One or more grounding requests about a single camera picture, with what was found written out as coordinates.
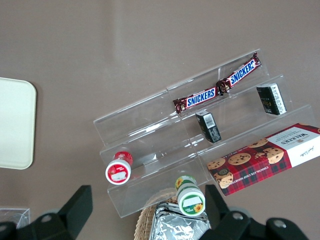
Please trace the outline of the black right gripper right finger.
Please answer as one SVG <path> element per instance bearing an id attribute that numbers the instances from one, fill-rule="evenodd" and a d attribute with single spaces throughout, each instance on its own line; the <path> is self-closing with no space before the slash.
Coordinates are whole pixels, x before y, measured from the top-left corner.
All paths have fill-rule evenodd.
<path id="1" fill-rule="evenodd" d="M 230 210 L 215 185 L 205 186 L 205 212 L 211 229 L 202 240 L 267 240 L 266 226 L 241 210 Z"/>

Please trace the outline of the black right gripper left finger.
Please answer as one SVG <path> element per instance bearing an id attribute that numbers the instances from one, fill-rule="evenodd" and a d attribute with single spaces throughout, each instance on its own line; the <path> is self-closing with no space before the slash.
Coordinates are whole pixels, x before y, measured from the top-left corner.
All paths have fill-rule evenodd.
<path id="1" fill-rule="evenodd" d="M 58 211 L 16 231 L 16 240 L 75 240 L 93 211 L 92 187 L 82 185 Z"/>

